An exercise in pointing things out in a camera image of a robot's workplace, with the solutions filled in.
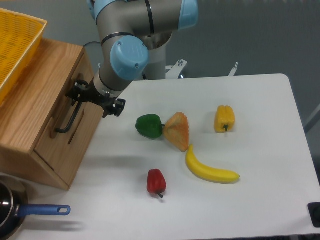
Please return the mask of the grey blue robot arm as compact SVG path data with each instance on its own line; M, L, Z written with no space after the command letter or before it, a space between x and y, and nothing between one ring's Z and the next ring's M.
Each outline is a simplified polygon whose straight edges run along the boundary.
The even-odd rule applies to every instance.
M66 94L78 108L90 102L103 116L120 116L126 101L119 96L143 75L149 50L143 37L194 27L199 18L196 0L89 0L104 62L91 82L76 80Z

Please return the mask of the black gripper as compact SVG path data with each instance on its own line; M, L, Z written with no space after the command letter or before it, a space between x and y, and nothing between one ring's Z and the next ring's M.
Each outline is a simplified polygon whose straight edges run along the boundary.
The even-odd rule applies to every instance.
M85 80L76 80L65 96L70 99L71 106L74 106L77 102L83 103L89 101L102 107L103 118L107 116L119 117L126 106L125 99L111 97L109 93L100 93L96 89L93 79L89 85Z

